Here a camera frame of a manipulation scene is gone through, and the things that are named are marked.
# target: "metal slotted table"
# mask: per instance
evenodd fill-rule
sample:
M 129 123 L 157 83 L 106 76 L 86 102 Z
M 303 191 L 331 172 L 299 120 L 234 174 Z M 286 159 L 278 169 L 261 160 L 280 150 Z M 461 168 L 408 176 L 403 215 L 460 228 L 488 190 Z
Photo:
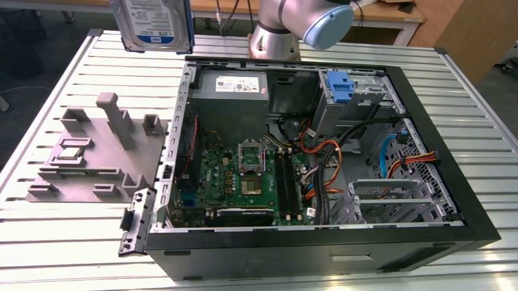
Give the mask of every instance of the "metal slotted table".
M 245 58 L 246 40 L 197 36 L 194 54 Z M 408 273 L 173 282 L 148 256 L 118 258 L 126 205 L 30 203 L 23 201 L 26 189 L 57 142 L 66 107 L 84 107 L 88 116 L 101 116 L 96 95 L 116 92 L 118 106 L 133 118 L 145 113 L 172 117 L 184 57 L 128 53 L 118 32 L 92 31 L 0 173 L 0 289 L 512 290 L 518 143 L 448 56 L 429 48 L 363 44 L 340 44 L 324 52 L 301 45 L 301 56 L 304 61 L 401 67 L 501 240 Z

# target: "red cable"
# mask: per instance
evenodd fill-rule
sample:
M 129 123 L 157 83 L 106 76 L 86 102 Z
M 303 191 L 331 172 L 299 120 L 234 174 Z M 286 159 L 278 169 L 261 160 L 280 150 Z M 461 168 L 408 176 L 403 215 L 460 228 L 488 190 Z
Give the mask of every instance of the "red cable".
M 180 175 L 180 177 L 182 177 L 184 176 L 184 173 L 186 172 L 186 167 L 188 167 L 188 163 L 190 162 L 190 154 L 192 154 L 192 152 L 193 152 L 193 150 L 194 150 L 194 141 L 196 141 L 196 135 L 197 135 L 197 116 L 193 118 L 193 137 L 192 137 L 192 141 L 190 141 L 190 147 L 189 147 L 189 149 L 188 149 L 188 155 L 186 155 L 186 163 L 185 163 L 185 167 L 184 167 L 184 170 L 181 171 L 181 175 Z

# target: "metal bracket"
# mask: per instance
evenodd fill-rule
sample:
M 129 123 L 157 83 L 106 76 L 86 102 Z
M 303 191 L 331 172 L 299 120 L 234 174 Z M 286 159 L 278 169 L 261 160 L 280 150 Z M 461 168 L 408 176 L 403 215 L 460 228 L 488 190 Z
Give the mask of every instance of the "metal bracket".
M 146 232 L 150 227 L 156 190 L 145 188 L 134 192 L 130 206 L 124 209 L 120 228 L 124 230 L 120 240 L 118 256 L 146 255 L 144 251 Z

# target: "sticker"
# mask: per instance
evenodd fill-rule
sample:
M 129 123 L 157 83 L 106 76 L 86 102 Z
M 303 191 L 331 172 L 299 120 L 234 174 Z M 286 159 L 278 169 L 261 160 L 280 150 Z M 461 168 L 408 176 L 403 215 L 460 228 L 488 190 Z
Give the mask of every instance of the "sticker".
M 305 215 L 307 215 L 308 217 L 315 217 L 315 215 L 316 215 L 316 209 L 308 208 L 308 209 L 307 209 L 307 212 L 305 212 Z
M 307 133 L 307 135 L 309 135 L 312 138 L 315 137 L 315 132 L 313 132 L 313 130 L 312 129 L 307 129 L 305 130 L 305 133 Z
M 404 22 L 419 22 L 419 23 L 421 23 L 421 19 L 417 19 L 417 18 L 404 18 Z
M 148 43 L 172 42 L 170 13 L 161 0 L 126 0 L 126 4 L 136 37 Z
M 258 78 L 218 76 L 216 79 L 216 92 L 258 93 Z

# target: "blue tab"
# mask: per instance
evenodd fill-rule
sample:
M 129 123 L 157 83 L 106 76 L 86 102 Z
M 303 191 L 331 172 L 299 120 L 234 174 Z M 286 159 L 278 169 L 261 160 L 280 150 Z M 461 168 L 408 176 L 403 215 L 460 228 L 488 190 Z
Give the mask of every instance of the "blue tab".
M 332 92 L 335 103 L 348 103 L 355 93 L 355 83 L 348 78 L 345 72 L 327 72 L 327 85 Z
M 172 36 L 149 36 L 149 35 L 137 35 L 138 39 L 142 42 L 146 42 L 149 44 L 168 44 L 172 42 L 173 37 Z

